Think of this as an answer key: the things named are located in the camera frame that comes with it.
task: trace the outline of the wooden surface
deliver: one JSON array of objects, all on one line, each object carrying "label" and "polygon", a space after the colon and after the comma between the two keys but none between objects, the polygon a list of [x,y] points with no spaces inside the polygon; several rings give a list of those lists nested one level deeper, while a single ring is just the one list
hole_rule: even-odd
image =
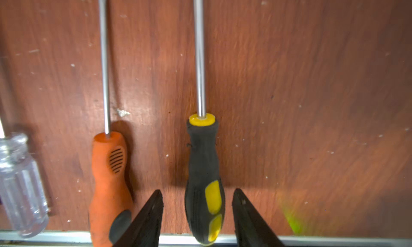
[{"label": "wooden surface", "polygon": [[[240,187],[280,235],[291,224],[301,235],[412,237],[411,1],[204,0],[224,233]],[[112,120],[129,144],[136,208],[160,188],[162,232],[188,233],[192,0],[109,8]],[[1,98],[30,136],[48,229],[88,230],[91,141],[103,131],[97,0],[0,0],[0,11]]]}]

